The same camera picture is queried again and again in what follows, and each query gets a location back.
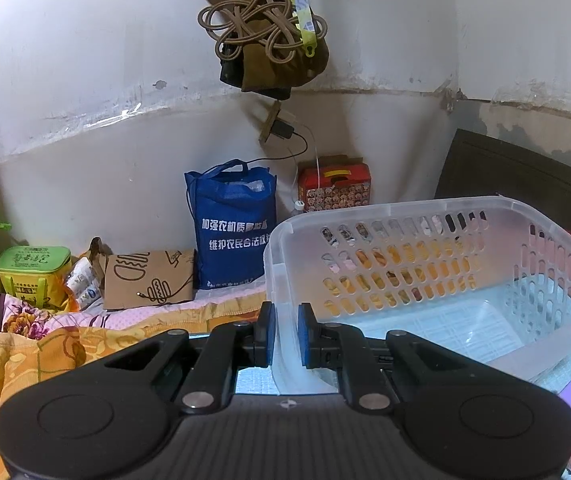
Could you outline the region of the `green yellow gift box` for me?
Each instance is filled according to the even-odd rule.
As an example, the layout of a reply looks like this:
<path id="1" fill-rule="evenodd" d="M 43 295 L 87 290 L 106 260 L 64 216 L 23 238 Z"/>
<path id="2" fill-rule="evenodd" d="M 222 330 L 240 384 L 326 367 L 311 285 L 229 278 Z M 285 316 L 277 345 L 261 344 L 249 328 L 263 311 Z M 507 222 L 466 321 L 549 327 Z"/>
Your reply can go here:
<path id="1" fill-rule="evenodd" d="M 62 246 L 13 246 L 0 255 L 0 281 L 8 295 L 39 309 L 63 310 L 72 255 Z"/>

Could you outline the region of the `dark olive hanging bag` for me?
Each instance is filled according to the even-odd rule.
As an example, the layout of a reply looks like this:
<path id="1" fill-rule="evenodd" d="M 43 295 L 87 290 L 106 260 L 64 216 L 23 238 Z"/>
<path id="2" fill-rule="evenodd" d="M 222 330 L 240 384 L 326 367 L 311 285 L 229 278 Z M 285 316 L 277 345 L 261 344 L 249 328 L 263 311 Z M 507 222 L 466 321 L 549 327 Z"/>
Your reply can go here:
<path id="1" fill-rule="evenodd" d="M 294 58 L 285 64 L 270 61 L 260 44 L 249 44 L 234 60 L 220 62 L 220 81 L 242 92 L 285 101 L 290 98 L 293 88 L 302 87 L 321 75 L 328 61 L 325 39 L 318 42 L 311 58 L 302 49 L 296 49 Z"/>

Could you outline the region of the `blue non-woven tote bag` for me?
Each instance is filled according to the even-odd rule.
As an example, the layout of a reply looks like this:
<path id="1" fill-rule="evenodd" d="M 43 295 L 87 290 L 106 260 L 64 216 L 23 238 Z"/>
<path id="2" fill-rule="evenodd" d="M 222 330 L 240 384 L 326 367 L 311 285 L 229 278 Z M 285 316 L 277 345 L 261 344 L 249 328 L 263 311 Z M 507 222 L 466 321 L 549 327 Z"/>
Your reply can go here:
<path id="1" fill-rule="evenodd" d="M 231 159 L 205 172 L 187 172 L 185 181 L 199 286 L 236 286 L 262 276 L 264 250 L 277 224 L 276 176 Z"/>

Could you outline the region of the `translucent white plastic basket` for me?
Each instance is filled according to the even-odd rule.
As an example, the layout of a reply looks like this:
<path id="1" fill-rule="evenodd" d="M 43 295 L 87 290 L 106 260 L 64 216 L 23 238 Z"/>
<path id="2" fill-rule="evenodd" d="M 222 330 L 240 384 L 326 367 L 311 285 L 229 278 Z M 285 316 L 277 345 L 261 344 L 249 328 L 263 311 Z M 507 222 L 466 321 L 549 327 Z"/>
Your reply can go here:
<path id="1" fill-rule="evenodd" d="M 302 362 L 301 304 L 321 322 L 379 339 L 407 330 L 526 380 L 571 354 L 571 234 L 511 198 L 299 214 L 272 231 L 264 267 L 283 393 L 336 386 Z"/>

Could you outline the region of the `red patterned gift box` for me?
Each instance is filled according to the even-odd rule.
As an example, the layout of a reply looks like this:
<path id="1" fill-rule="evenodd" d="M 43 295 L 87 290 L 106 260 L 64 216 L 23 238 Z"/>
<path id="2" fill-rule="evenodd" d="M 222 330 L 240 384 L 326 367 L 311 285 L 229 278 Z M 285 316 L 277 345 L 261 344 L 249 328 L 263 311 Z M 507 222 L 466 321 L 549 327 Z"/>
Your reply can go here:
<path id="1" fill-rule="evenodd" d="M 366 206 L 371 199 L 370 168 L 361 157 L 322 156 L 297 165 L 297 194 L 305 211 Z"/>

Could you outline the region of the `dark wooden headboard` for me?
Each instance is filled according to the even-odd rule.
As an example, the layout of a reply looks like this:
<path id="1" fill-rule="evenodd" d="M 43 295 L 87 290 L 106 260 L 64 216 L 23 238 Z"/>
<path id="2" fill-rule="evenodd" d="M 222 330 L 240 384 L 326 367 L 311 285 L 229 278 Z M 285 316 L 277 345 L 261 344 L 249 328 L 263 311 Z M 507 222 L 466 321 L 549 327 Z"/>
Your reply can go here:
<path id="1" fill-rule="evenodd" d="M 501 195 L 532 206 L 571 233 L 571 167 L 515 144 L 459 129 L 437 198 Z"/>

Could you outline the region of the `white crumpled snack wrapper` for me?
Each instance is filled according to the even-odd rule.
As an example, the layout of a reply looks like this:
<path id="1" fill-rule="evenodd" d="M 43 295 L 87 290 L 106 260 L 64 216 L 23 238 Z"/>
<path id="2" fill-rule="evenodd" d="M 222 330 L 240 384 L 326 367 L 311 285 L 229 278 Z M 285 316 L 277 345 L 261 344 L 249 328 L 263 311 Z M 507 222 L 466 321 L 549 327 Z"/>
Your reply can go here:
<path id="1" fill-rule="evenodd" d="M 65 280 L 65 286 L 80 311 L 90 307 L 101 297 L 99 278 L 87 257 L 77 260 Z"/>

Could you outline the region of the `brown paper takeaway bag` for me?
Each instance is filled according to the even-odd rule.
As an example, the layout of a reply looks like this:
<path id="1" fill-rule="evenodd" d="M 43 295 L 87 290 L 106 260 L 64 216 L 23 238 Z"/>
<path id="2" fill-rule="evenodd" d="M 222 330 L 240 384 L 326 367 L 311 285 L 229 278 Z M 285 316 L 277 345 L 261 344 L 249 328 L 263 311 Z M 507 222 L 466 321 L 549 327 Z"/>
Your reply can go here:
<path id="1" fill-rule="evenodd" d="M 115 254 L 95 237 L 85 256 L 98 273 L 108 311 L 163 307 L 194 300 L 194 250 Z"/>

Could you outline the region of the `orange floral blanket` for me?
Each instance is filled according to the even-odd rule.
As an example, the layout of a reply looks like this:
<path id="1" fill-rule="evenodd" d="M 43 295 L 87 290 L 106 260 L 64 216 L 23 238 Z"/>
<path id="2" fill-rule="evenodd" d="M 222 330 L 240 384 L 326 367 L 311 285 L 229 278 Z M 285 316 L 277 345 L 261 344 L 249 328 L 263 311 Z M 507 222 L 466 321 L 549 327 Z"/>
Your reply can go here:
<path id="1" fill-rule="evenodd" d="M 35 339 L 0 333 L 0 406 L 19 391 L 110 356 L 146 338 L 182 328 L 207 334 L 218 325 L 258 318 L 266 294 L 262 290 L 239 296 L 199 301 L 194 308 L 150 307 L 121 313 L 57 315 Z M 0 479 L 8 472 L 0 458 Z"/>

